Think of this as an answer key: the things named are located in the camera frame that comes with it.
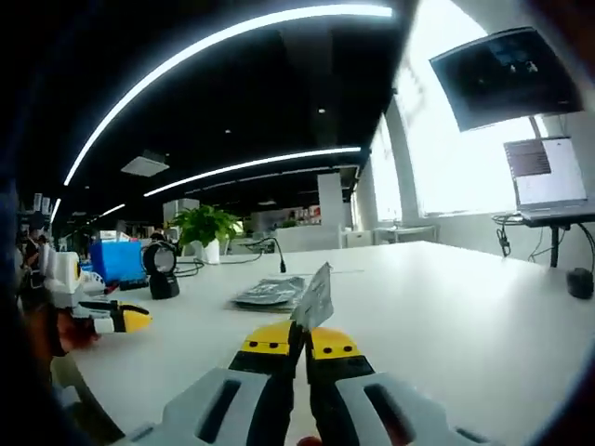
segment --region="potted plant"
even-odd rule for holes
[[[179,244],[199,244],[202,260],[206,263],[219,263],[219,242],[233,239],[238,219],[213,206],[202,204],[194,209],[180,211],[172,220],[171,226],[181,229]]]

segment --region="black ceiling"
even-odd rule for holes
[[[33,27],[28,27],[31,32],[19,53],[20,74],[14,80],[16,100],[24,111],[21,118],[26,117],[13,125],[13,130],[23,130],[18,140],[20,196],[27,201],[42,191],[62,198],[57,223],[68,221],[73,211],[92,216],[119,203],[146,211],[149,219],[159,215],[162,202],[183,197],[189,190],[270,172],[360,164],[391,97],[409,24],[399,11],[408,16],[410,3],[415,3],[399,2],[405,5],[399,8],[396,1],[391,6],[398,11],[391,19],[341,16],[289,21],[235,36],[183,61],[115,118],[68,187],[62,186],[64,178],[101,119],[160,63],[234,23],[335,2],[35,4],[37,9],[29,11]],[[349,146],[364,151],[269,164],[143,198],[149,190],[223,166]],[[120,172],[145,150],[167,155],[170,168],[149,178]],[[31,175],[31,160],[43,160],[43,175]],[[300,175],[305,179],[295,180]],[[249,188],[251,194],[239,194],[240,200],[233,199],[237,188],[220,188],[217,198],[211,198],[222,203],[245,201],[240,207],[246,209],[249,203],[266,201],[280,184],[288,184],[288,176],[281,177],[283,182],[276,186],[274,179],[267,179],[266,186]],[[308,177],[313,176],[291,177],[293,186],[286,195],[293,193],[299,202],[303,195],[299,189],[311,188]],[[352,182],[353,176],[344,181]],[[224,190],[229,200],[221,197]],[[279,202],[291,200],[284,197]]]

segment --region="bright window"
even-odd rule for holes
[[[419,6],[396,86],[422,216],[516,207],[503,144],[535,138],[529,119],[460,133],[430,65],[431,58],[486,35],[451,0]]]
[[[390,143],[389,126],[384,114],[380,116],[370,149],[378,220],[401,220],[399,180]]]

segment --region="blue container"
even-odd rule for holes
[[[142,259],[140,242],[103,242],[91,245],[91,263],[106,283],[136,282],[147,278]]]

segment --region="ceiling light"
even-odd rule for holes
[[[108,214],[111,214],[112,212],[117,211],[118,209],[122,209],[124,206],[126,206],[125,204],[119,204],[115,207],[113,207],[112,209],[110,209],[109,211],[105,211],[103,214],[101,214],[100,216],[107,216]]]
[[[60,207],[60,203],[62,203],[62,199],[58,198],[56,200],[56,204],[54,205],[54,210],[52,211],[52,216],[49,218],[50,225],[54,222],[54,218],[56,218],[56,214],[58,213],[58,208]]]
[[[101,133],[103,133],[106,127],[113,121],[113,119],[132,101],[132,99],[138,96],[142,90],[144,90],[147,86],[152,84],[154,81],[156,81],[182,61],[194,56],[196,53],[206,48],[209,48],[210,46],[242,33],[247,33],[249,31],[263,28],[275,23],[321,16],[372,16],[390,18],[392,17],[392,9],[389,7],[378,7],[373,5],[328,5],[320,7],[301,7],[298,9],[289,9],[282,12],[275,12],[266,16],[243,21],[231,26],[230,28],[226,28],[225,30],[211,34],[208,37],[199,40],[198,42],[180,51],[177,55],[166,60],[152,72],[147,74],[113,106],[113,108],[101,120],[97,128],[93,131],[74,160],[73,166],[71,167],[68,176],[64,180],[64,186],[68,186],[70,184],[74,174],[76,173],[76,170],[85,158],[86,154],[89,152]]]
[[[325,149],[322,151],[301,151],[298,153],[291,153],[289,155],[280,155],[280,156],[273,156],[271,158],[264,158],[262,160],[255,160],[249,161],[247,163],[235,164],[230,165],[228,167],[222,167],[220,169],[211,170],[210,172],[204,172],[203,174],[195,175],[194,177],[188,177],[185,179],[181,179],[180,181],[176,181],[171,184],[167,184],[161,188],[151,190],[144,194],[145,197],[150,197],[155,193],[163,192],[164,190],[168,190],[171,188],[175,188],[176,186],[181,186],[182,184],[190,183],[191,181],[195,181],[201,178],[212,177],[214,175],[225,174],[227,172],[232,172],[234,170],[246,169],[247,167],[254,167],[255,165],[263,165],[263,164],[270,164],[270,163],[280,163],[281,161],[288,161],[288,160],[297,160],[299,158],[311,158],[313,156],[325,156],[325,155],[333,155],[337,153],[351,153],[351,152],[358,152],[361,149],[359,147],[347,147],[342,149]]]

